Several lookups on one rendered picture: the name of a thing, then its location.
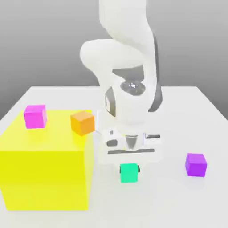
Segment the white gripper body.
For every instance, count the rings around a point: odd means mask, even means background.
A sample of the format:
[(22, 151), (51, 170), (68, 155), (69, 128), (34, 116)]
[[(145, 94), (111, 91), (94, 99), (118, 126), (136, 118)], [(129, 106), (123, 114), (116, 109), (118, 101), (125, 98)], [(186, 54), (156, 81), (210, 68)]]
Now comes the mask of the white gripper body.
[(98, 154), (101, 164), (137, 163), (147, 164), (159, 162), (163, 158), (163, 151), (158, 149), (139, 149), (135, 151), (126, 150), (103, 150)]

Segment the small green cube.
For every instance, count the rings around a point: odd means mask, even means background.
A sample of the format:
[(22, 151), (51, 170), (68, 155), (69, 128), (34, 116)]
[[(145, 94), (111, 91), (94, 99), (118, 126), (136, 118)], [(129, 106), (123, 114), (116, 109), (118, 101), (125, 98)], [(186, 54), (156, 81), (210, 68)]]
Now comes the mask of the small green cube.
[(136, 183), (138, 181), (139, 166), (136, 163), (120, 164), (121, 183)]

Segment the small orange cube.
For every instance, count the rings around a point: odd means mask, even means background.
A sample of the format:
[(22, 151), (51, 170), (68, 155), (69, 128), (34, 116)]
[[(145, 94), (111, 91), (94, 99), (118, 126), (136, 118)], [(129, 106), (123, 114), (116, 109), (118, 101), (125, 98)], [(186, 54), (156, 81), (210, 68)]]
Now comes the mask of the small orange cube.
[(95, 131), (95, 117), (85, 110), (71, 115), (70, 121), (72, 131), (80, 136)]

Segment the small purple cube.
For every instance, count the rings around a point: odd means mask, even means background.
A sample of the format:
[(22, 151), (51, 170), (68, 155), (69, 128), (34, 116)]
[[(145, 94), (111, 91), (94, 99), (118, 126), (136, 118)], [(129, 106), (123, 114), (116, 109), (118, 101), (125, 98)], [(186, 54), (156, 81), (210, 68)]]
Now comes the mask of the small purple cube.
[(185, 168), (188, 176), (204, 177), (207, 161), (203, 154), (187, 153)]

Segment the small magenta cube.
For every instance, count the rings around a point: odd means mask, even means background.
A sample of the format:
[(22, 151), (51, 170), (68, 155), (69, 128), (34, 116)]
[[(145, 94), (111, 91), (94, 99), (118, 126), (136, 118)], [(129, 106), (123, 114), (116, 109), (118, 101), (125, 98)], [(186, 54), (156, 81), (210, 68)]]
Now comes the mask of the small magenta cube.
[(29, 105), (26, 107), (23, 114), (27, 129), (45, 128), (47, 123), (45, 105)]

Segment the large yellow box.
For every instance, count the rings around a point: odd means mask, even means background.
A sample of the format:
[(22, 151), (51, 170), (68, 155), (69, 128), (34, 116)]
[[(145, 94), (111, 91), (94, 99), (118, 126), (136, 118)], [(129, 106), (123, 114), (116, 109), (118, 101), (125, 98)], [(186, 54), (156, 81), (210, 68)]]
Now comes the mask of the large yellow box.
[(8, 210), (87, 210), (93, 136), (71, 129), (73, 110), (49, 110), (45, 128), (19, 113), (0, 136), (0, 190)]

